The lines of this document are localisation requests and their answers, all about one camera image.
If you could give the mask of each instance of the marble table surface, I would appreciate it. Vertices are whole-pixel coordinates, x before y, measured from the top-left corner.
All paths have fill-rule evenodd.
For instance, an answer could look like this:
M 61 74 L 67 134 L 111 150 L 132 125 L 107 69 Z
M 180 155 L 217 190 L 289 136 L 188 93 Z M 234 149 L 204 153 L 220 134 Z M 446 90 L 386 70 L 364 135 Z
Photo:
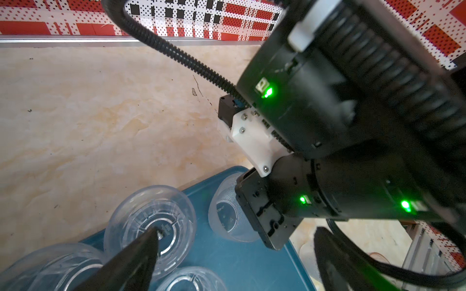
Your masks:
M 235 83 L 258 47 L 183 49 Z M 0 270 L 103 229 L 140 188 L 185 189 L 251 167 L 216 130 L 225 93 L 148 47 L 0 52 Z M 293 234 L 298 252 L 319 223 L 306 219 Z M 411 243 L 396 221 L 341 226 L 398 265 Z

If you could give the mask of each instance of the upside-down plastic cup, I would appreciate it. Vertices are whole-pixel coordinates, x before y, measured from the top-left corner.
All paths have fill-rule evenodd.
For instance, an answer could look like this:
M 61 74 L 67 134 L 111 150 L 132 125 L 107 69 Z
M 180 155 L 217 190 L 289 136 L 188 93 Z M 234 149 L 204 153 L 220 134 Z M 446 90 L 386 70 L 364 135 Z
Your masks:
M 202 267 L 175 270 L 156 291 L 227 291 L 225 283 L 213 271 Z
M 23 257 L 0 274 L 2 291 L 72 291 L 107 262 L 86 244 L 55 244 Z
M 172 272 L 186 257 L 196 234 L 196 214 L 189 198 L 170 186 L 143 188 L 115 210 L 105 230 L 103 247 L 114 257 L 149 227 L 160 230 L 152 281 Z
M 209 206 L 209 225 L 221 237 L 237 242 L 253 242 L 259 239 L 236 200 L 234 187 L 242 173 L 235 173 L 222 181 Z

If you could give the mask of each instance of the blue plastic bin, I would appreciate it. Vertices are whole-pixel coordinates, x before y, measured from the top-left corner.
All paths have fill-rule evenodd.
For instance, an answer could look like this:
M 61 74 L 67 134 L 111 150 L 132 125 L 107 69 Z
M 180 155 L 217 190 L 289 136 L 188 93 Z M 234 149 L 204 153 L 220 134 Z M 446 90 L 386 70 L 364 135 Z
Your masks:
M 235 172 L 246 172 L 244 167 L 232 167 L 210 177 L 183 192 L 191 200 L 198 228 L 194 245 L 179 267 L 201 266 L 217 273 L 229 291 L 315 291 L 291 243 L 280 251 L 266 248 L 261 240 L 239 243 L 215 234 L 209 226 L 207 213 L 220 183 Z M 104 230 L 84 239 L 103 250 Z

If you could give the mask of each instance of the red and white patterned backdrop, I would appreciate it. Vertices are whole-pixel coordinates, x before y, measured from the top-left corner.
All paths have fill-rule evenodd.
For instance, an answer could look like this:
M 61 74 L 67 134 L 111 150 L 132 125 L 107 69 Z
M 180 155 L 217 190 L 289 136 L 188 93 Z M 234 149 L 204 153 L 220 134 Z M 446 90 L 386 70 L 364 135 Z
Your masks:
M 432 242 L 439 248 L 442 255 L 450 262 L 456 271 L 466 267 L 466 262 L 459 248 L 446 238 L 440 231 L 424 221 L 416 221 L 426 231 Z
M 126 10 L 161 36 L 263 41 L 282 9 L 266 0 L 131 0 Z M 127 35 L 94 0 L 0 0 L 0 33 Z
M 381 0 L 446 69 L 466 52 L 466 1 Z
M 447 69 L 466 51 L 466 0 L 381 0 Z M 282 9 L 267 0 L 131 0 L 126 10 L 161 36 L 262 41 Z M 95 0 L 0 0 L 0 33 L 126 35 Z

